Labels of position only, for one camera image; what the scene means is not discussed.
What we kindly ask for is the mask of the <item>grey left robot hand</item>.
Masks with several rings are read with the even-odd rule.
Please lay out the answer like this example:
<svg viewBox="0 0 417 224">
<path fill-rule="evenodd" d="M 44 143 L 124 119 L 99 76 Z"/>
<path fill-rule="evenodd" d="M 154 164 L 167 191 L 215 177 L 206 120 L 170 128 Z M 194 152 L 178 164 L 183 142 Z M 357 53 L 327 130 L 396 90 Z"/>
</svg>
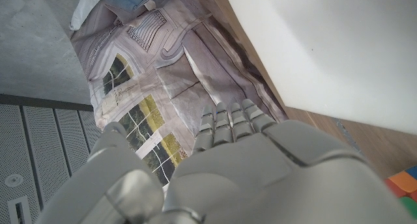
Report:
<svg viewBox="0 0 417 224">
<path fill-rule="evenodd" d="M 190 157 L 163 188 L 111 122 L 40 223 L 414 223 L 366 159 L 251 100 L 206 106 Z"/>
</svg>

